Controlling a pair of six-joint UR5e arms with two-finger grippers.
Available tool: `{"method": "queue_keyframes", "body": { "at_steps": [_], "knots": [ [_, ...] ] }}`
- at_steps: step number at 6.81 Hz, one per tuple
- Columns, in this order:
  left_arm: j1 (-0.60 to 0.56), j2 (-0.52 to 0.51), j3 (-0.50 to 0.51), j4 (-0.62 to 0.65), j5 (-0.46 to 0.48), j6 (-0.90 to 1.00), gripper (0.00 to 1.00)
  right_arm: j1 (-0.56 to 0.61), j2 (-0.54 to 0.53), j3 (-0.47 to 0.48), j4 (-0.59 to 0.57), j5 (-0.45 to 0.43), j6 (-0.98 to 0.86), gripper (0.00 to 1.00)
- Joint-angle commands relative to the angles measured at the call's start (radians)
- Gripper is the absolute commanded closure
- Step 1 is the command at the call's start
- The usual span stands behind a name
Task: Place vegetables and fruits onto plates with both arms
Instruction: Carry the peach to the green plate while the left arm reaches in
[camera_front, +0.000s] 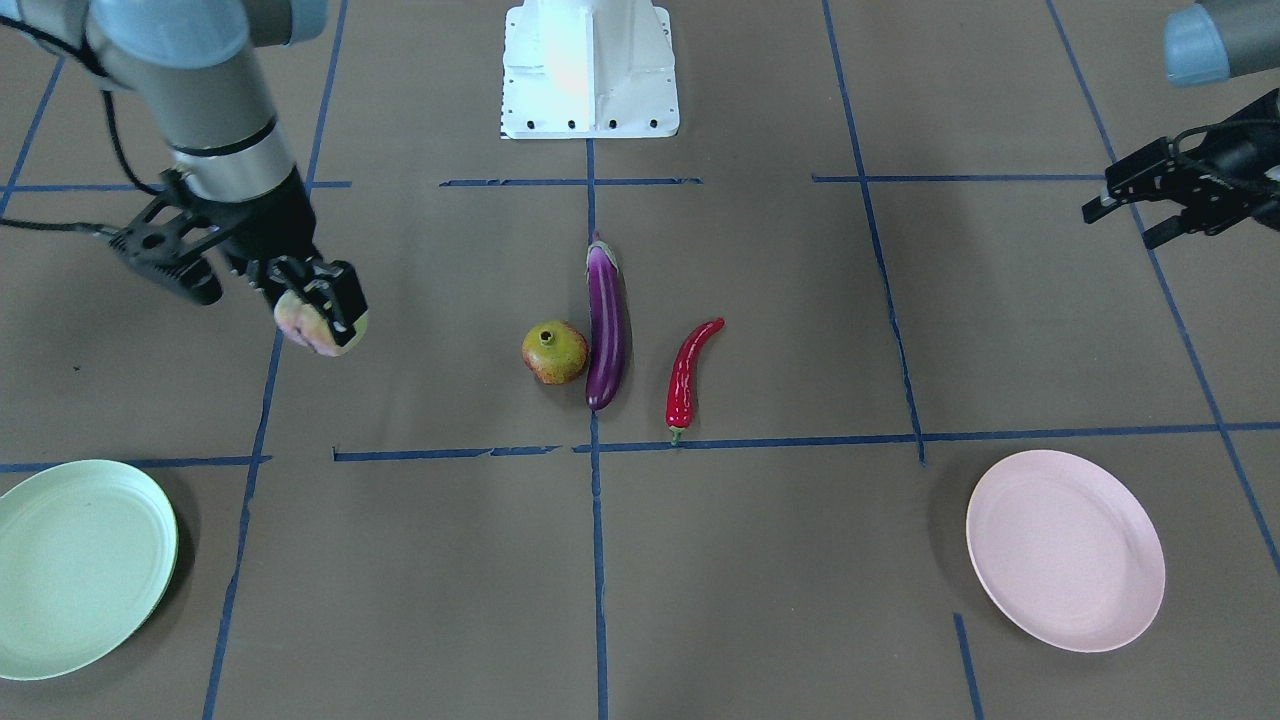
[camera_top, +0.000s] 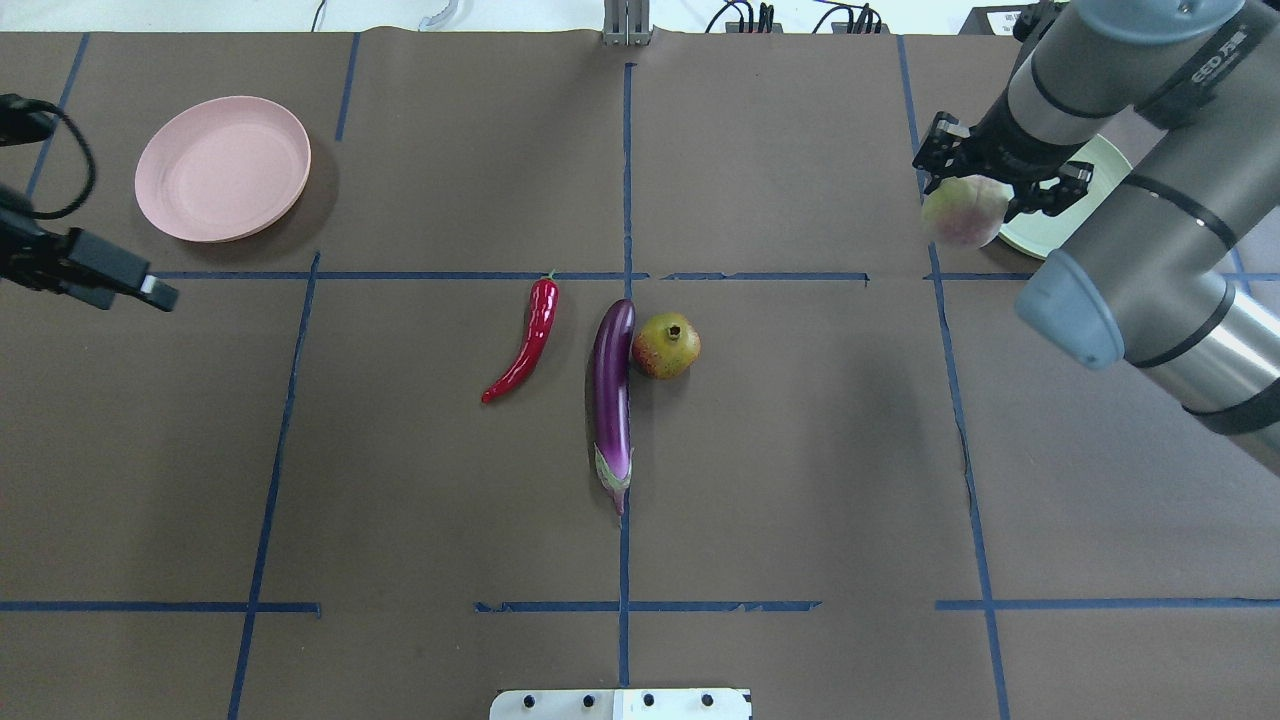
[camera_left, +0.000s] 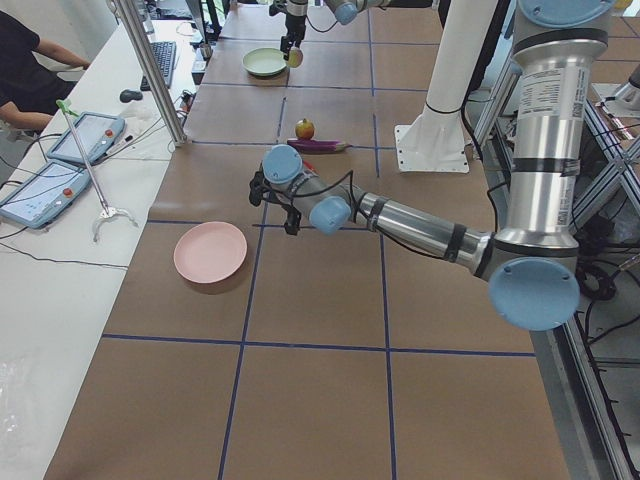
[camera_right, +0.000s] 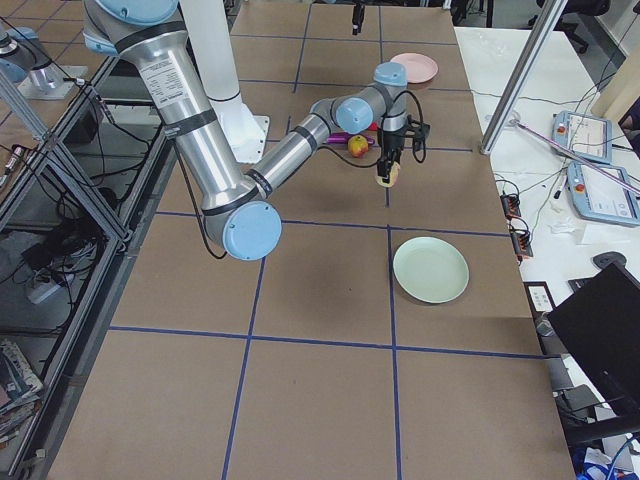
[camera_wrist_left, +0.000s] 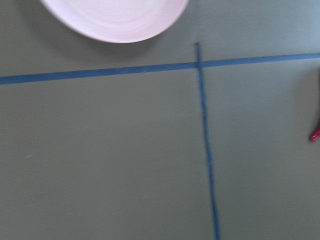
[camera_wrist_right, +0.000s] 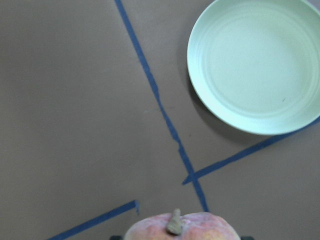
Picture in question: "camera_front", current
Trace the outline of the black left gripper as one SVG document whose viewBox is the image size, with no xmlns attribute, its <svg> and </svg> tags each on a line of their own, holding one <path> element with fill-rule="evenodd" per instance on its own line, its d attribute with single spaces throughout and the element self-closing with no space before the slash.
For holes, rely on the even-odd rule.
<svg viewBox="0 0 1280 720">
<path fill-rule="evenodd" d="M 1245 218 L 1277 231 L 1275 88 L 1225 120 L 1183 131 L 1171 150 L 1193 174 L 1193 199 L 1143 231 L 1147 250 L 1187 234 L 1221 233 Z"/>
</svg>

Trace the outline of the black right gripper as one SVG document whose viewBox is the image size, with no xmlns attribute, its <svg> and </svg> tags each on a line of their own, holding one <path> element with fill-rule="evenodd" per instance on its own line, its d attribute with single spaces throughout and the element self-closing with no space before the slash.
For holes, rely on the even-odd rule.
<svg viewBox="0 0 1280 720">
<path fill-rule="evenodd" d="M 339 346 L 355 337 L 355 322 L 367 314 L 362 286 L 351 264 L 321 259 L 315 211 L 297 167 L 260 197 L 210 202 L 210 222 L 228 232 L 220 250 L 251 287 L 297 293 L 323 315 Z"/>
</svg>

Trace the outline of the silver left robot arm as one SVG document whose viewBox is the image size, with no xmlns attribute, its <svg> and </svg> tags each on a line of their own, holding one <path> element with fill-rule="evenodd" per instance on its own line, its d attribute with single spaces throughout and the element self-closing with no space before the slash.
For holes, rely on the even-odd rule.
<svg viewBox="0 0 1280 720">
<path fill-rule="evenodd" d="M 1164 31 L 1167 79 L 1212 85 L 1277 69 L 1277 3 L 1196 1 L 1172 13 Z M 1277 91 L 1225 120 L 1164 141 L 1170 181 L 1162 199 L 1183 205 L 1144 232 L 1147 249 L 1183 234 L 1219 234 L 1245 218 L 1277 228 Z"/>
</svg>

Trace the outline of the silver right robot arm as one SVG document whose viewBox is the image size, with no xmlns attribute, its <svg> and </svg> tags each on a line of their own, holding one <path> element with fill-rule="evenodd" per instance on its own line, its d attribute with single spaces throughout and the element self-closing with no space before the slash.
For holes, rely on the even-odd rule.
<svg viewBox="0 0 1280 720">
<path fill-rule="evenodd" d="M 125 225 L 47 229 L 97 236 L 136 274 L 197 305 L 221 297 L 207 260 L 216 250 L 291 342 L 326 357 L 349 351 L 369 306 L 356 269 L 315 246 L 314 208 L 256 56 L 316 38 L 326 20 L 325 1 L 5 1 L 4 27 L 95 78 L 120 167 L 120 90 L 142 97 L 173 156 Z"/>
</svg>

